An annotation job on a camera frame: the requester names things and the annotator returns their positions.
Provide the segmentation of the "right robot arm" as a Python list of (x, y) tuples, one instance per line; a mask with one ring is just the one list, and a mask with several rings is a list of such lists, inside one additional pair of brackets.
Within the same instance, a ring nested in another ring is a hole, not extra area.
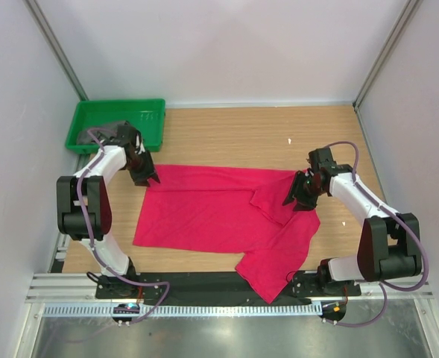
[(391, 281), (419, 277), (407, 288), (421, 288), (429, 276), (429, 260), (420, 242), (420, 227), (412, 213), (400, 213), (368, 189), (356, 172), (357, 164), (339, 164), (329, 145), (309, 152), (309, 167), (294, 174), (284, 204), (296, 212), (313, 211), (321, 195), (337, 198), (361, 224), (356, 255), (325, 259), (318, 266), (320, 292), (334, 295), (344, 281), (380, 282), (405, 291)]

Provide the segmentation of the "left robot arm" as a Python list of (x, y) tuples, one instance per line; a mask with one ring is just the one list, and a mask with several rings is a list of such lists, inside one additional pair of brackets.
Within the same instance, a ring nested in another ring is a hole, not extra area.
[(114, 277), (112, 287), (119, 296), (131, 298), (139, 287), (152, 285), (138, 281), (131, 258), (112, 234), (107, 184), (124, 170), (137, 186), (150, 186), (151, 180), (159, 183), (160, 178), (140, 131), (129, 122), (120, 122), (114, 129), (89, 128), (86, 134), (99, 149), (82, 169), (57, 179), (57, 226), (88, 249), (103, 276)]

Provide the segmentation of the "pink red t-shirt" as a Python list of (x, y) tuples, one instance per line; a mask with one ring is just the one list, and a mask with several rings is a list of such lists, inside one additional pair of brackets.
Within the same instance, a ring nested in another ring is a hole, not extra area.
[(283, 205), (294, 172), (159, 165), (133, 244), (243, 255), (236, 272), (270, 304), (306, 261), (320, 227), (314, 210)]

